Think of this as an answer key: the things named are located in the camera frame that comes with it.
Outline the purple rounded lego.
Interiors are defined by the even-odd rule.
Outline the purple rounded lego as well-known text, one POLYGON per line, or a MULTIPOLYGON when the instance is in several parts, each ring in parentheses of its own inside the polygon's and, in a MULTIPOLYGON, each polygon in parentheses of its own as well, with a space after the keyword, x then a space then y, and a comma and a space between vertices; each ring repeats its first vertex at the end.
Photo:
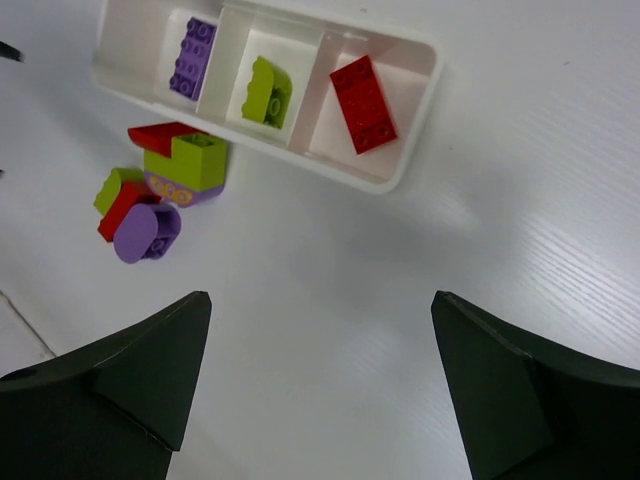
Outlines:
POLYGON ((181 232, 179 212, 169 204, 136 204, 117 228, 116 255, 127 264, 162 258, 181 232))

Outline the purple patterned curved lego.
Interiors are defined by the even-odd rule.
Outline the purple patterned curved lego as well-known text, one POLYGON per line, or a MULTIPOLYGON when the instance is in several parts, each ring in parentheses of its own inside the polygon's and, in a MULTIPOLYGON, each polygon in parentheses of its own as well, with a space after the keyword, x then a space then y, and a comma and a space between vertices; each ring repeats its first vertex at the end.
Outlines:
POLYGON ((169 88, 183 97, 197 101, 204 82, 217 26, 196 17, 186 25, 180 53, 174 62, 169 88))

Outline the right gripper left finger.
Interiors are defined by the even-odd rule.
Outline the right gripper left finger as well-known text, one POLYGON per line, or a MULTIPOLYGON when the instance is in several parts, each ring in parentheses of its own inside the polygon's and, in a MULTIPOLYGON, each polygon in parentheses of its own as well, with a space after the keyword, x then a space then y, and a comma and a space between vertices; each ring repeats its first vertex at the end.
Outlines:
POLYGON ((163 479, 181 449, 211 318, 194 291, 1 379, 4 479, 163 479))

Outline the purple patterned lego base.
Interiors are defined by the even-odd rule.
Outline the purple patterned lego base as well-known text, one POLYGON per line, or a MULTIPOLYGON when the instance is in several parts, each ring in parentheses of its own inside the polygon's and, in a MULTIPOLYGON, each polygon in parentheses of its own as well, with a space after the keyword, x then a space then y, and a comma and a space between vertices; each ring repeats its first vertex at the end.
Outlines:
POLYGON ((219 196, 225 185, 219 185, 203 191, 196 191, 171 179, 145 170, 145 181, 148 187, 163 200, 175 204, 179 208, 188 208, 198 203, 219 196))

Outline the small red lego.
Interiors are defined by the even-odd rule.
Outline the small red lego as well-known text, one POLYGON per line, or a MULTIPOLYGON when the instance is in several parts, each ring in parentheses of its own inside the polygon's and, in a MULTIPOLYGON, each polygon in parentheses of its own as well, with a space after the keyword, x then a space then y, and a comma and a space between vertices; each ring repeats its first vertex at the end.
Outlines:
POLYGON ((172 139, 177 136, 202 133, 202 130, 180 122, 166 122, 153 125, 130 127, 127 130, 130 140, 138 147, 171 156, 172 139))

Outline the green block lego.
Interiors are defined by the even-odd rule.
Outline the green block lego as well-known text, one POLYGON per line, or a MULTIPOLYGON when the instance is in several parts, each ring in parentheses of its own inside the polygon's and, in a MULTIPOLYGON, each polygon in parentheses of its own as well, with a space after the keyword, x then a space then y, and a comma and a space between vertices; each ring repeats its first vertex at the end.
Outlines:
POLYGON ((196 192, 225 183, 228 142, 204 133, 171 139, 170 155, 144 150, 144 169, 196 192))

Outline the white three-compartment tray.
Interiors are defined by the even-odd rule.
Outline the white three-compartment tray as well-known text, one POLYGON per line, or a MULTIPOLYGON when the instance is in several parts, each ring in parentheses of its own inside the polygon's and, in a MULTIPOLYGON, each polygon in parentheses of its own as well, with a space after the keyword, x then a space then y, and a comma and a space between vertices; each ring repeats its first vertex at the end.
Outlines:
POLYGON ((443 67, 414 30, 268 1, 107 1, 102 88, 370 194, 391 191, 443 67))

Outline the red curved lego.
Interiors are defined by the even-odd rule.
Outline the red curved lego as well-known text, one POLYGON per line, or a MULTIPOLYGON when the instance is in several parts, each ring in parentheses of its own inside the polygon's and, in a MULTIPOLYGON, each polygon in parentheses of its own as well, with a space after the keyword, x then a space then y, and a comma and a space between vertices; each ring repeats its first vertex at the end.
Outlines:
POLYGON ((335 70, 329 77, 358 155, 398 138, 393 116, 369 55, 335 70))

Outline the green lego by pile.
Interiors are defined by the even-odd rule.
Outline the green lego by pile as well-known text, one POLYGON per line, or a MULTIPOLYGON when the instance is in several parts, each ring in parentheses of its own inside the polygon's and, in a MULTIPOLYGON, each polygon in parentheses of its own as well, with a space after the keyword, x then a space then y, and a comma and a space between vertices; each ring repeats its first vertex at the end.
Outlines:
POLYGON ((95 196, 94 207, 102 216, 105 216, 120 193, 123 183, 143 180, 144 173, 139 168, 113 168, 95 196))

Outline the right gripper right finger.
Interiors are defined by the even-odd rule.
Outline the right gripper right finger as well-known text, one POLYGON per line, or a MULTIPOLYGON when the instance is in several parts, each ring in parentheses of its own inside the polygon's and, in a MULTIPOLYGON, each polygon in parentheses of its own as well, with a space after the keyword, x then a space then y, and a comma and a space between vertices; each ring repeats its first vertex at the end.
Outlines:
POLYGON ((638 371, 451 292, 436 293, 431 315, 473 478, 638 478, 638 371))

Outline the green curved lego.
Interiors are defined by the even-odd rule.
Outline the green curved lego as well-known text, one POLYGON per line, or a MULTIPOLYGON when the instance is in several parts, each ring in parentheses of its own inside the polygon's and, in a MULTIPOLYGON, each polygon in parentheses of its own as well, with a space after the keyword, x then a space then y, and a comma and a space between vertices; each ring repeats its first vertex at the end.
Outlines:
POLYGON ((293 92, 286 71, 263 56, 252 64, 252 78, 241 107, 244 119, 282 129, 293 92))

